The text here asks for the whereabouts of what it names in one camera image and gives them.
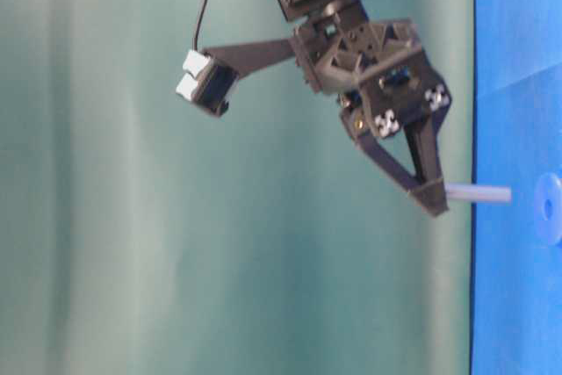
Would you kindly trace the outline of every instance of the blue surface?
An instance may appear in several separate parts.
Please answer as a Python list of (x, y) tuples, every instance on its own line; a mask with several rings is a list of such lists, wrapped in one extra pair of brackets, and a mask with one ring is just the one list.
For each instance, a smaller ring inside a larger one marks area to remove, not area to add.
[(514, 189), (476, 212), (477, 375), (562, 373), (562, 248), (535, 221), (536, 198), (562, 212), (539, 185), (562, 167), (561, 1), (476, 0), (477, 181)]

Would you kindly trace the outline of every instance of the teal curtain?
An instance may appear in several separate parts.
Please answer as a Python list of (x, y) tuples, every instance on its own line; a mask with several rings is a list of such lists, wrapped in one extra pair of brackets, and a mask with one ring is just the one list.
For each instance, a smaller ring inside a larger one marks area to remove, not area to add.
[[(468, 373), (470, 208), (431, 220), (293, 63), (186, 104), (198, 4), (0, 0), (0, 373)], [(470, 181), (472, 0), (365, 6), (418, 24)], [(210, 0), (200, 42), (290, 31)]]

